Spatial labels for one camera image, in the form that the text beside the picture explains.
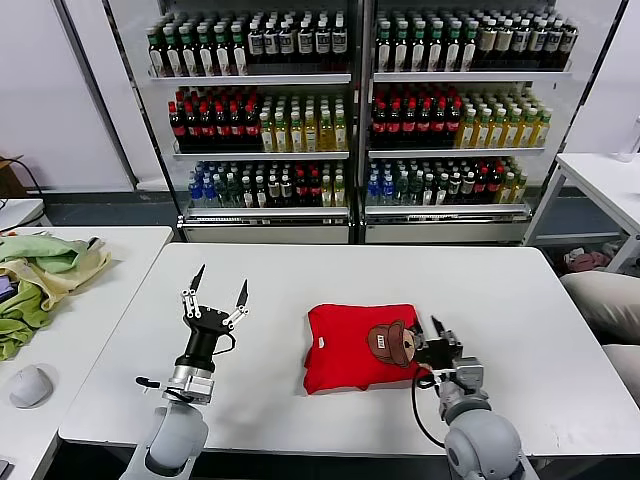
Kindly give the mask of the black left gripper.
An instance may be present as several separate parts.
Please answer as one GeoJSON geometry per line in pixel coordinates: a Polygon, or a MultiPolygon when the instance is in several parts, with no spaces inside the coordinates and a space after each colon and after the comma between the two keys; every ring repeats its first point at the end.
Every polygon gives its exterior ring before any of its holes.
{"type": "Polygon", "coordinates": [[[236,339],[231,331],[248,313],[248,280],[245,279],[238,296],[235,310],[228,314],[208,306],[200,306],[197,291],[206,265],[203,264],[192,278],[187,289],[181,292],[184,320],[190,328],[190,337],[184,353],[177,358],[178,366],[192,367],[200,370],[214,371],[213,357],[232,351],[236,339]],[[217,351],[218,340],[226,336],[231,346],[217,351]]]}

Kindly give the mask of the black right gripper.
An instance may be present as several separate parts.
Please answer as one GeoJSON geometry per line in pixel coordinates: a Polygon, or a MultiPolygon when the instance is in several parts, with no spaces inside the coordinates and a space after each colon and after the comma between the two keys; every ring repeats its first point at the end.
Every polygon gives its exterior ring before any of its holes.
{"type": "Polygon", "coordinates": [[[451,329],[431,316],[438,338],[429,339],[424,335],[419,321],[405,329],[405,352],[416,353],[416,362],[431,371],[453,369],[455,359],[461,358],[463,345],[451,329]]]}

